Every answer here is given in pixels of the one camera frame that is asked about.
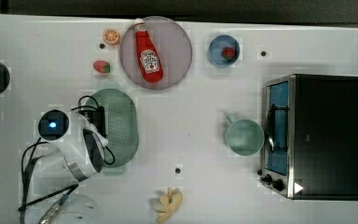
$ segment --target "oven knob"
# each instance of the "oven knob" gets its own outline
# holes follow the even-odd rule
[[[272,177],[271,175],[266,175],[264,177],[261,177],[260,180],[264,181],[267,185],[270,185],[272,182]]]
[[[284,189],[283,181],[281,179],[272,181],[272,187],[277,191],[282,191]]]

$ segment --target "ketchup bottle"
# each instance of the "ketchup bottle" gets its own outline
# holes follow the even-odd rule
[[[164,76],[156,48],[146,30],[145,22],[136,19],[133,23],[136,36],[136,52],[142,76],[147,82],[158,82]]]

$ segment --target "bottle cap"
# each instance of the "bottle cap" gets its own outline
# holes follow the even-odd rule
[[[139,24],[139,23],[145,23],[145,22],[141,18],[136,18],[135,21],[133,21],[133,25],[136,25],[136,24]]]

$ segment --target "toaster oven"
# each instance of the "toaster oven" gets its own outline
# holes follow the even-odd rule
[[[294,200],[358,200],[358,77],[273,80],[264,107],[265,187]]]

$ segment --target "oven window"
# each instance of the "oven window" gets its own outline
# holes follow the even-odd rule
[[[289,106],[289,84],[283,82],[270,86],[269,89],[269,110],[271,108],[285,108]],[[279,173],[281,175],[287,174],[287,124],[288,111],[283,109],[272,109],[269,113],[268,125],[271,130],[268,134],[271,135],[273,141],[273,148],[266,147],[266,165],[267,169]]]

